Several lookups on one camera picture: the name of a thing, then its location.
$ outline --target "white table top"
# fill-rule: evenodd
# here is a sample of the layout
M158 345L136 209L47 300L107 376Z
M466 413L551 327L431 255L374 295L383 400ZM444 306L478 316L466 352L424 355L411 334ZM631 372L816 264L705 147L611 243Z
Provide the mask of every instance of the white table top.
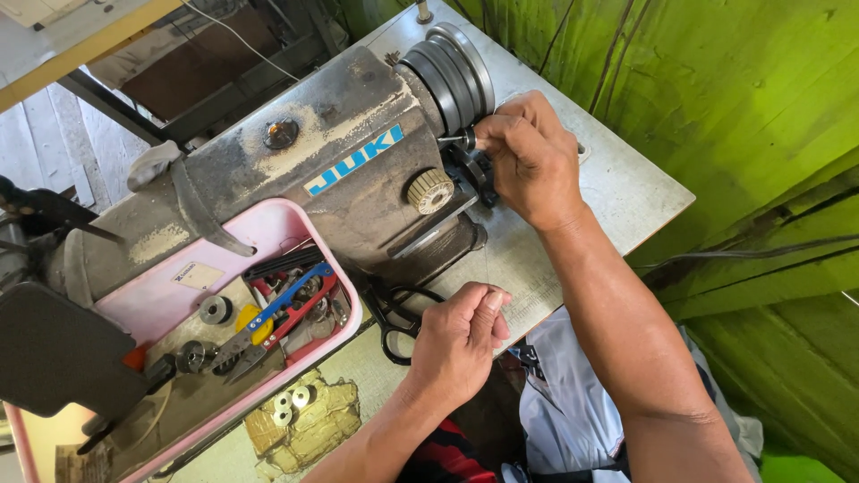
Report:
M592 150L582 164L582 196L621 254L629 253L695 199L444 2L428 0L428 4L435 15L430 24L415 22L417 11L412 5L357 44L367 46L380 57L386 52L404 54L423 40L436 22L449 21L468 36L483 57L497 102L515 93L541 90L564 125ZM488 243L445 271L429 288L449 296L465 282L477 280L513 293L513 303L503 311L512 335L508 344L512 344L561 305L560 286L536 234L518 215L505 207L489 211L478 205L469 214L486 227ZM318 369L329 384L343 378L357 385L362 421L378 411L408 370L390 363L382 354L377 326L356 337ZM181 469L172 483L255 481L259 477L254 468L257 463L247 432L239 426ZM298 481L302 475L287 474L277 481Z

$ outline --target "green painted wooden wall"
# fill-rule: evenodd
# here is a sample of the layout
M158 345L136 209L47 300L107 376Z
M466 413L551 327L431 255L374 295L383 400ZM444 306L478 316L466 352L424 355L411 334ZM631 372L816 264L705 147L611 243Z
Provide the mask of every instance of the green painted wooden wall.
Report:
M856 0L460 3L698 197L628 257L632 266L859 233ZM409 4L339 8L360 38ZM855 245L641 272L740 412L764 421L768 441L847 481L859 481L859 306L842 293L859 300Z

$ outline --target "man's right hand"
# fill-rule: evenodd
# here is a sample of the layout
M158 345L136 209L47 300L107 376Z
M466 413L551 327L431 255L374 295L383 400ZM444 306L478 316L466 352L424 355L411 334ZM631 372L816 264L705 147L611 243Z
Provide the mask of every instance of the man's right hand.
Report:
M566 229L587 208L579 190L578 141L549 101L532 90L474 126L504 202L538 232Z

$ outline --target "juki logo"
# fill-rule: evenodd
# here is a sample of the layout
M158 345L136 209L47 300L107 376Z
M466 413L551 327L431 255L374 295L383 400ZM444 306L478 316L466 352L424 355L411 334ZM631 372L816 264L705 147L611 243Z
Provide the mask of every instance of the juki logo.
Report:
M375 141L366 143L363 148L355 151L349 157L341 162L338 162L329 169L326 169L319 176L316 176L307 184L304 185L304 190L310 193L310 196L316 196L322 193L334 183L343 179L344 176L355 171L365 162L375 158L382 151L395 145L403 138L403 131L399 128L399 124L391 129L383 132Z

